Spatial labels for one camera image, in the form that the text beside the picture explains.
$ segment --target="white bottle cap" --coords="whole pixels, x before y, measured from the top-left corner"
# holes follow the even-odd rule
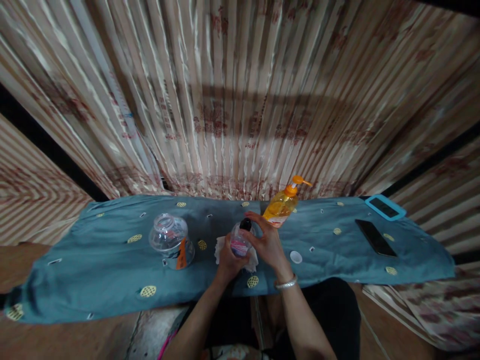
[[[295,264],[300,264],[302,262],[302,255],[300,255],[297,251],[292,251],[290,253],[290,259],[295,263]]]

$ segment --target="yellow liquid soap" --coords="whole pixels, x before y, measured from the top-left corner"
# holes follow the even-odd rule
[[[297,207],[299,198],[297,197],[297,184],[307,184],[301,176],[293,177],[293,184],[288,185],[283,191],[277,193],[263,213],[263,217],[268,220],[277,229],[281,228],[285,220],[288,219],[292,211]]]

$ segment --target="black bottle cap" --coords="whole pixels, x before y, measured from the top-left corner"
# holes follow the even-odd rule
[[[244,218],[240,222],[240,229],[250,231],[251,228],[252,228],[252,221],[248,217]]]

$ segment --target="bracelet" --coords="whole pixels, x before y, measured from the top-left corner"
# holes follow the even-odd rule
[[[297,283],[298,279],[299,278],[297,277],[297,275],[293,274],[293,279],[290,280],[289,282],[286,282],[284,284],[277,284],[277,281],[275,281],[273,283],[273,285],[275,286],[275,289],[277,289],[277,290],[287,289],[287,288],[291,288],[293,285],[295,285]]]

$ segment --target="orange label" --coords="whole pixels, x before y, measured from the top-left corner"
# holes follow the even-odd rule
[[[187,252],[185,249],[185,245],[187,244],[187,238],[184,237],[178,247],[178,257],[176,258],[176,269],[180,270],[187,266]]]

